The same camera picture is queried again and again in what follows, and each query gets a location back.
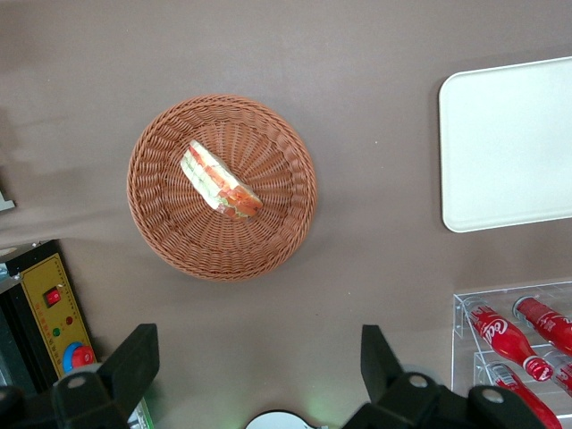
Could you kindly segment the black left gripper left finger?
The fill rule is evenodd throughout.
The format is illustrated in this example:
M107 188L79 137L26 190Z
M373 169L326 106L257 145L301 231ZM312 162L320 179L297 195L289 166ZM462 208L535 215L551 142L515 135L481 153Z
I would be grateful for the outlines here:
M3 386L1 426L127 428L159 367L157 326L140 324L95 370L78 367L33 397L17 386Z

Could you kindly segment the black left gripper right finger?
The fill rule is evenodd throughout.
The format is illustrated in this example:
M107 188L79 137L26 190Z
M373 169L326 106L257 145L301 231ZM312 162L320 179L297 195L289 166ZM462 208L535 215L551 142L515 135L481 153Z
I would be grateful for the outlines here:
M480 385L466 397L430 376L406 372L377 325L363 325L360 370L368 393L346 428L543 428L516 393Z

